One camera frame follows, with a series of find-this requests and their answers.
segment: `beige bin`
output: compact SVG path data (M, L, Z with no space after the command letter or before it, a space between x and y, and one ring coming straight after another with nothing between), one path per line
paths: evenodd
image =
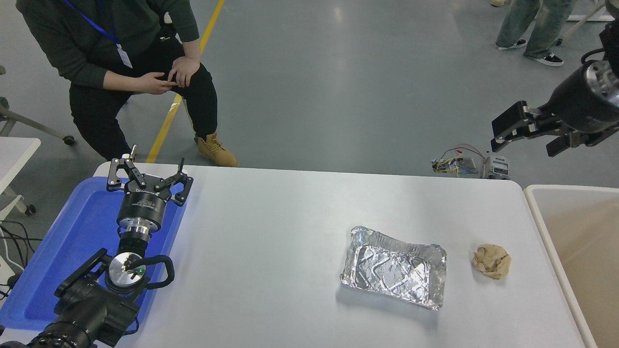
M531 185L524 194L585 345L619 347L619 189Z

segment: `crumpled paper ball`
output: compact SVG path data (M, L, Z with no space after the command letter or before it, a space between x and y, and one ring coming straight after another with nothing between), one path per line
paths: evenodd
M494 244L482 244L474 253L475 268L484 276L492 279L502 279L509 273L511 256L503 247Z

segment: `yellow floor line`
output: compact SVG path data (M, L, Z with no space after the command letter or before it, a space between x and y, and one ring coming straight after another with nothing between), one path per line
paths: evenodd
M219 0L217 7L215 7L215 12L213 12L213 15L210 17L209 24L207 25L206 30L204 30L204 34L202 34L202 40L200 40L200 52L204 51L204 47L206 46L206 42L209 40L210 33L213 31L213 27L215 26L217 17L219 17L219 12L222 10L224 1L225 0ZM181 105L182 101L182 97L177 94L172 102L172 105L170 105L170 110L168 111L165 120L163 120L163 125L161 126L161 129L159 129L159 134L155 139L155 143L150 149L149 156L146 158L146 163L155 163L157 160L159 150L161 150L161 146L165 141L165 137L168 135L172 121L174 121L174 117L176 116L176 112L178 111L178 107Z

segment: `aluminum foil tray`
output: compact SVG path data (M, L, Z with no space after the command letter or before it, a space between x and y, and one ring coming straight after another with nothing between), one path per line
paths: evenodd
M405 243L364 226L350 233L343 284L430 310L443 306L447 252L440 245Z

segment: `blue lanyard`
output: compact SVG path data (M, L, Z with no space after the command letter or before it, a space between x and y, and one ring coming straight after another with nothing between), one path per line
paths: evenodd
M70 8L74 9L77 13L79 13L86 20L86 22L92 25L93 28L97 29L97 31L100 32L104 37L112 40L116 45L120 45L120 40L118 40L118 37L116 36L116 31L114 30L114 25L112 21L110 21L110 30L112 31L112 34L109 34L105 31L105 29L101 28L95 22L93 22L92 19L86 17L83 13L80 12L80 10L76 9L69 0L64 0L64 2L66 2L66 4L69 5ZM99 0L99 6L101 7L101 11L103 11L103 15L108 17L108 14L106 13L105 7L103 7L103 3L101 2L101 0Z

